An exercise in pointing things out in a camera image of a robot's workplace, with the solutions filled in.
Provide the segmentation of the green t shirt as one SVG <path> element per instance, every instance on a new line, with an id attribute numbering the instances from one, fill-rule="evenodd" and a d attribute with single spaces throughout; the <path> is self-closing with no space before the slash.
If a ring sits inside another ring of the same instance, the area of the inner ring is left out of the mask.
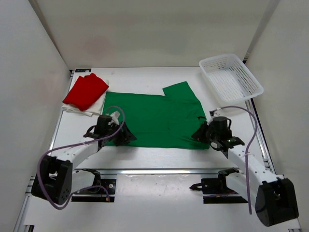
<path id="1" fill-rule="evenodd" d="M 130 147 L 204 150 L 209 145 L 192 138 L 205 113 L 187 82 L 163 88 L 163 95 L 108 91 L 103 113 L 120 107 L 128 129 L 137 138 Z"/>

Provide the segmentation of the white t shirt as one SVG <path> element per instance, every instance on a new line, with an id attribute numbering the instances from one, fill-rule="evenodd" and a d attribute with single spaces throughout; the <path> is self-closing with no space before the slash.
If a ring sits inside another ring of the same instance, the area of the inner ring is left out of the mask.
<path id="1" fill-rule="evenodd" d="M 98 115 L 103 107 L 105 95 L 106 92 L 86 111 L 80 111 L 76 107 L 64 103 L 62 103 L 62 108 L 69 113 L 79 113 L 86 116 Z"/>

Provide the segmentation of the red t shirt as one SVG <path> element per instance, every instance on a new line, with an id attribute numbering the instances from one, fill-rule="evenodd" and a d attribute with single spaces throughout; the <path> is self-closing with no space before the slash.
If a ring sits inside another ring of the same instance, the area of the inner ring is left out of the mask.
<path id="1" fill-rule="evenodd" d="M 109 85 L 94 73 L 84 77 L 79 76 L 62 101 L 80 111 L 90 108 L 109 88 Z"/>

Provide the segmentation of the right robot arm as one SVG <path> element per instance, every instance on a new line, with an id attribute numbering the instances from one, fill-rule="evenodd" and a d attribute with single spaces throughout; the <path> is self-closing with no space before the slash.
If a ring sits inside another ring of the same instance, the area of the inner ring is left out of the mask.
<path id="1" fill-rule="evenodd" d="M 291 180 L 271 172 L 249 154 L 244 148 L 245 143 L 232 135 L 230 127 L 229 118 L 217 116 L 210 122 L 203 122 L 192 135 L 194 140 L 209 144 L 236 165 L 219 171 L 210 188 L 221 196 L 237 193 L 254 207 L 257 217 L 267 227 L 298 218 Z"/>

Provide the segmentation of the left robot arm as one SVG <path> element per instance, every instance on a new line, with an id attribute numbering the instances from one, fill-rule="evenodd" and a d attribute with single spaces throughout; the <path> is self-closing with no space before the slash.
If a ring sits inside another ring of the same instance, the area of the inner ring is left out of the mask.
<path id="1" fill-rule="evenodd" d="M 137 139 L 119 117 L 118 111 L 100 115 L 96 125 L 86 131 L 79 143 L 62 147 L 64 156 L 51 156 L 50 151 L 43 155 L 31 187 L 32 196 L 49 201 L 58 210 L 65 208 L 76 193 L 86 191 L 105 193 L 108 196 L 99 171 L 77 167 L 108 143 L 120 146 Z"/>

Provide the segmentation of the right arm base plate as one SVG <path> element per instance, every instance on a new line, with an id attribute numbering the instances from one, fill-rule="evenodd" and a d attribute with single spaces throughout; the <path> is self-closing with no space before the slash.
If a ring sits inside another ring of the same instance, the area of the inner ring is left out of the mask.
<path id="1" fill-rule="evenodd" d="M 247 203 L 235 191 L 229 189 L 218 178 L 202 178 L 200 183 L 189 187 L 192 191 L 201 191 L 204 204 Z"/>

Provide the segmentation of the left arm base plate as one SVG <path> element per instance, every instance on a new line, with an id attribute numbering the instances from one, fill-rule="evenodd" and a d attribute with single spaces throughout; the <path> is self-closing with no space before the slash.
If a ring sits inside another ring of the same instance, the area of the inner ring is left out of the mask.
<path id="1" fill-rule="evenodd" d="M 93 174 L 95 175 L 93 186 L 97 186 L 97 188 L 79 191 L 72 196 L 71 201 L 113 203 L 115 199 L 116 179 L 103 178 L 98 171 L 94 171 Z"/>

